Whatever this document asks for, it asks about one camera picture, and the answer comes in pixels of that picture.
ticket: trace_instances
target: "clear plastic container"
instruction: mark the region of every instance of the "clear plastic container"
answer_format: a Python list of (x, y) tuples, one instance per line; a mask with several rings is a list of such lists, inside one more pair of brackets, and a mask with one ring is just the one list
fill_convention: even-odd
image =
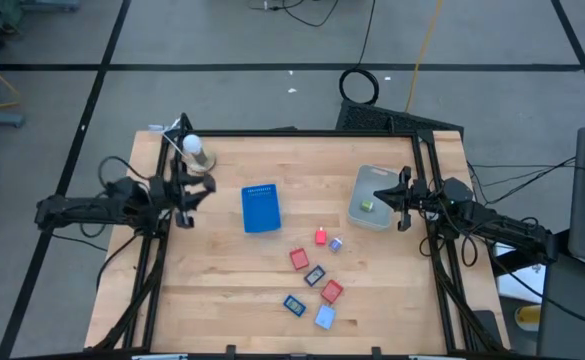
[[(389, 228), (392, 224), (393, 210), (383, 201), (377, 199), (373, 193), (377, 190), (395, 187), (398, 183), (399, 174), (372, 165), (362, 165), (356, 175), (348, 207), (350, 223), (374, 231), (383, 231)], [(364, 201), (373, 203), (371, 211), (362, 209), (361, 204)]]

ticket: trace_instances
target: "wooden table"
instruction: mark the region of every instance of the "wooden table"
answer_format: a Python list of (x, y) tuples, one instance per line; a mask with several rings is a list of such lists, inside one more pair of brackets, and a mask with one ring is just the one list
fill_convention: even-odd
[[(471, 185), (459, 134), (435, 132), (435, 139), (442, 177)], [(160, 140), (138, 132), (131, 165), (143, 174), (154, 173)], [(399, 233), (395, 225), (372, 232), (347, 221), (359, 166), (414, 169), (409, 139), (208, 137), (204, 142), (218, 154), (212, 170), (218, 190), (194, 213), (194, 229), (172, 225), (153, 352), (222, 353), (227, 344), (235, 344), (240, 353), (369, 354), (372, 346), (380, 346), (384, 354), (445, 353), (431, 262), (418, 251), (424, 222), (414, 214), (411, 229)], [(429, 171), (427, 150), (422, 149)], [(277, 185), (283, 227), (245, 234), (240, 190), (268, 183)], [(338, 254), (314, 245), (320, 226), (328, 236), (343, 234)], [(131, 233), (115, 227), (109, 253)], [(140, 245), (133, 243), (103, 274), (86, 346), (101, 340), (128, 305)], [(485, 246), (477, 246), (476, 265), (461, 265), (467, 301), (473, 310), (495, 313), (509, 347), (490, 261)], [(303, 280), (307, 271), (292, 267), (288, 253), (295, 247), (305, 248), (311, 267), (320, 264), (327, 272), (314, 288)], [(314, 324), (328, 279), (345, 287), (329, 331)], [(301, 318), (283, 307), (288, 294), (307, 306)], [(448, 301), (457, 347), (462, 348), (458, 313)], [(140, 344), (145, 315), (141, 310), (135, 344)]]

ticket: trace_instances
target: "red block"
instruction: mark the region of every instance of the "red block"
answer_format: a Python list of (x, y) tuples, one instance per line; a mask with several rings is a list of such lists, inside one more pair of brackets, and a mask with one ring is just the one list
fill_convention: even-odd
[(325, 285), (325, 289), (321, 292), (321, 296), (332, 304), (336, 301), (336, 298), (341, 295), (342, 291), (343, 286), (339, 285), (339, 283), (334, 280), (330, 280), (328, 281), (328, 284)]
[(295, 270), (299, 270), (310, 265), (308, 256), (305, 255), (305, 250), (303, 249), (290, 251), (290, 259), (292, 259), (292, 264), (294, 265)]
[(319, 230), (316, 231), (314, 241), (316, 242), (317, 245), (325, 245), (327, 238), (328, 238), (327, 231), (323, 230), (323, 228), (320, 228)]

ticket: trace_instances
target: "small block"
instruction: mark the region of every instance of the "small block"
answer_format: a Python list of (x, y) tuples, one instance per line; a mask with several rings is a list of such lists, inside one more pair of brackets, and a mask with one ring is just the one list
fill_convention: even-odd
[(314, 286), (325, 275), (325, 270), (322, 267), (316, 266), (309, 274), (305, 275), (305, 282), (310, 286)]
[(336, 301), (336, 298), (339, 297), (339, 295), (341, 295), (342, 291), (343, 286), (339, 285), (339, 283), (334, 280), (330, 280), (328, 281), (328, 284), (325, 285), (325, 288), (321, 292), (321, 296), (323, 296), (323, 298), (328, 302), (334, 303)]
[(330, 241), (330, 250), (332, 250), (333, 252), (337, 252), (339, 251), (339, 249), (341, 249), (341, 246), (343, 246), (343, 242), (338, 239), (338, 238), (334, 238), (332, 241)]
[(314, 237), (314, 241), (317, 245), (325, 245), (327, 241), (328, 233), (327, 231), (323, 230), (323, 228), (316, 231), (316, 236)]
[(301, 302), (292, 295), (288, 295), (288, 297), (283, 302), (283, 306), (288, 308), (288, 310), (292, 311), (294, 315), (298, 317), (301, 317), (305, 311), (305, 305), (301, 304)]
[(290, 259), (292, 259), (292, 264), (294, 265), (295, 270), (299, 270), (310, 265), (308, 261), (308, 257), (305, 254), (305, 250), (303, 249), (296, 249), (290, 252)]
[(336, 311), (334, 309), (329, 306), (321, 305), (319, 313), (316, 314), (316, 320), (314, 320), (314, 323), (326, 330), (330, 330), (335, 316)]
[(361, 210), (365, 212), (371, 212), (374, 208), (374, 203), (370, 200), (365, 200), (361, 202)]

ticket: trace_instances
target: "gray floor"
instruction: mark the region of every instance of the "gray floor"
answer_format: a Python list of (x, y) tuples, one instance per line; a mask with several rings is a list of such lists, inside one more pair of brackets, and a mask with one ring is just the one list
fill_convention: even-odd
[[(120, 1), (82, 3), (76, 13), (28, 14), (2, 61), (99, 63)], [(377, 3), (364, 61), (414, 62), (435, 1)], [(585, 5), (562, 3), (585, 50)], [(328, 0), (309, 1), (295, 10), (319, 20), (330, 6)], [(370, 1), (344, 0), (324, 27), (314, 29), (283, 12), (248, 10), (246, 1), (133, 0), (113, 63), (352, 63), (369, 6)], [(444, 4), (425, 62), (575, 64), (577, 59), (549, 1), (463, 0)], [(56, 188), (95, 73), (3, 75), (22, 92), (22, 105), (13, 111), (25, 114), (27, 123), (0, 128), (0, 340), (38, 239), (35, 203)], [(381, 82), (378, 106), (402, 110), (411, 73), (375, 75)], [(171, 123), (182, 111), (199, 129), (332, 129), (341, 102), (339, 76), (338, 71), (109, 72), (68, 195), (95, 194), (103, 157), (128, 157), (135, 131)], [(346, 86), (356, 99), (371, 92), (355, 77)], [(0, 85), (0, 102), (8, 97)], [(585, 76), (422, 72), (411, 111), (464, 126), (473, 163), (558, 163), (573, 155), (576, 130), (585, 126)], [(112, 177), (123, 173), (115, 165), (109, 171)], [(483, 182), (520, 173), (478, 172)], [(550, 229), (563, 230), (571, 180), (570, 171), (558, 170), (495, 208), (515, 217), (536, 216)], [(509, 186), (489, 188), (486, 195), (496, 197)], [(74, 228), (60, 233), (78, 235)], [(96, 242), (105, 246), (108, 238), (106, 232)], [(103, 260), (103, 253), (91, 248), (53, 241), (13, 356), (82, 348)]]

